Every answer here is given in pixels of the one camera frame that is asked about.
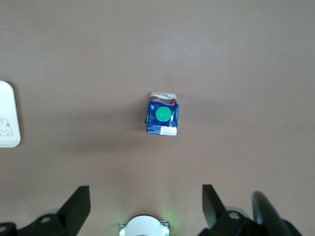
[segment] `cartoon rabbit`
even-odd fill
[[[0,118],[0,136],[13,136],[12,129],[7,118]]]

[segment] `white rounded rectangular object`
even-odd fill
[[[14,90],[0,81],[0,148],[13,148],[21,141]]]

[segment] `blue carton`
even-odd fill
[[[177,135],[178,126],[177,98],[173,92],[152,92],[148,104],[147,134]]]

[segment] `white round device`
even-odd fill
[[[169,236],[168,222],[148,215],[136,216],[127,224],[120,223],[119,236]]]

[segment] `green circle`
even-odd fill
[[[171,119],[172,112],[167,107],[159,107],[156,112],[156,117],[159,121],[168,121]]]

